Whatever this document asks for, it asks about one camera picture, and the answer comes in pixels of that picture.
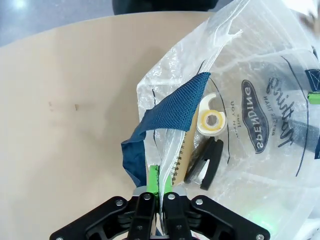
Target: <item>black object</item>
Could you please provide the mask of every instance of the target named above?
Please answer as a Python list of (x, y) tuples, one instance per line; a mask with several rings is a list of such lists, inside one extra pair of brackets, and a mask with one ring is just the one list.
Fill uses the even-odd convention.
[(196, 175), (200, 173), (200, 171), (206, 164), (206, 161), (209, 160), (208, 169), (200, 185), (201, 189), (208, 190), (217, 173), (223, 148), (223, 141), (221, 141), (220, 139), (215, 141), (215, 137), (210, 137), (207, 143), (205, 144), (203, 151), (185, 175), (184, 182), (189, 184), (192, 181), (192, 179), (194, 179)]
[(160, 11), (208, 11), (218, 0), (112, 0), (115, 15)]
[[(110, 240), (127, 231), (128, 240), (149, 240), (156, 209), (157, 199), (151, 192), (129, 201), (115, 196), (54, 232), (50, 240)], [(163, 198), (163, 212), (168, 235), (161, 239), (191, 240), (190, 231), (194, 231), (210, 240), (256, 240), (257, 236), (270, 240), (266, 229), (204, 195), (189, 200), (184, 194), (168, 192)]]

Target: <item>blue mesh fabric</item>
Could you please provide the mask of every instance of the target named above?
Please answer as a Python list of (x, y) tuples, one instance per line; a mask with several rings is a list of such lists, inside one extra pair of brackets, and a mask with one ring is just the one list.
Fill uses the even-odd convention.
[(305, 70), (313, 92), (320, 92), (320, 69)]
[(147, 110), (130, 139), (121, 144), (123, 167), (137, 187), (147, 184), (144, 146), (146, 131), (155, 129), (189, 131), (209, 76), (209, 72), (197, 74), (153, 109)]

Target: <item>gray floor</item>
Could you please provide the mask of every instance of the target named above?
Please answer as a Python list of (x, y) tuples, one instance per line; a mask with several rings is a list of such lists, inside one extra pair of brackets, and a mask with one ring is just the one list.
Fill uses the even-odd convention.
[[(112, 16), (112, 0), (0, 0), (0, 46), (55, 27)], [(219, 0), (214, 11), (232, 0)]]

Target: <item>black clip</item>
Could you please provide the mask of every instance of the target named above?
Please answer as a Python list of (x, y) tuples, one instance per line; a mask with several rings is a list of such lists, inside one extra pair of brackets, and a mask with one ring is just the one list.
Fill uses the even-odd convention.
[(184, 182), (189, 184), (192, 179), (194, 179), (194, 177), (203, 169), (207, 160), (209, 160), (207, 171), (200, 185), (201, 189), (208, 190), (217, 173), (223, 148), (223, 141), (220, 139), (215, 141), (215, 137), (210, 137), (205, 144), (204, 150), (185, 175)]

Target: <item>blue cloth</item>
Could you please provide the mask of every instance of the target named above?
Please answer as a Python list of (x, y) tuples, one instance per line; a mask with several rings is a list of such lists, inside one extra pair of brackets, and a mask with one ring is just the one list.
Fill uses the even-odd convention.
[(197, 74), (153, 109), (147, 110), (132, 136), (121, 143), (123, 167), (137, 187), (147, 185), (144, 145), (146, 131), (155, 129), (189, 131), (209, 76), (209, 72)]
[(314, 159), (320, 159), (320, 136), (319, 136), (318, 144), (316, 145), (316, 148), (315, 148)]

